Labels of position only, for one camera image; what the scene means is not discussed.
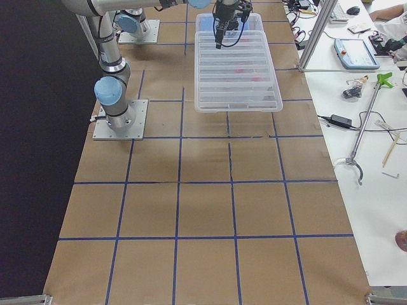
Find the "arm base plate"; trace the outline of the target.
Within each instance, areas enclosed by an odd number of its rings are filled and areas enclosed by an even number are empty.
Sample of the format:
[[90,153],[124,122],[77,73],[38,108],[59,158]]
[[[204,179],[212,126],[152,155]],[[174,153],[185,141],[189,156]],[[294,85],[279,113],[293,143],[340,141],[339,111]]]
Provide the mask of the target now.
[[121,116],[108,116],[101,106],[95,122],[94,140],[142,140],[149,100],[127,100],[127,111]]
[[120,44],[156,44],[158,42],[159,20],[145,19],[138,22],[132,18],[122,18],[118,25],[121,33],[118,42]]

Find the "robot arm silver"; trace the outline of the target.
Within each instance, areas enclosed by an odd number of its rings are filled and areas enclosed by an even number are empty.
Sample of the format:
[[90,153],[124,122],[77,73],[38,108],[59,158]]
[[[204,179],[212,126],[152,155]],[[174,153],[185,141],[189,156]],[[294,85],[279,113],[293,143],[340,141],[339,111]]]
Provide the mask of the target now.
[[129,33],[137,39],[144,37],[150,29],[143,8],[121,10],[115,18],[115,22],[123,32]]
[[135,32],[142,29],[145,21],[144,8],[166,10],[180,4],[196,9],[210,5],[210,1],[63,1],[74,14],[86,18],[92,39],[97,47],[98,63],[103,77],[94,86],[96,99],[106,114],[107,128],[115,133],[129,130],[138,118],[137,112],[125,94],[130,78],[130,66],[122,57],[109,13],[119,11],[135,21]]

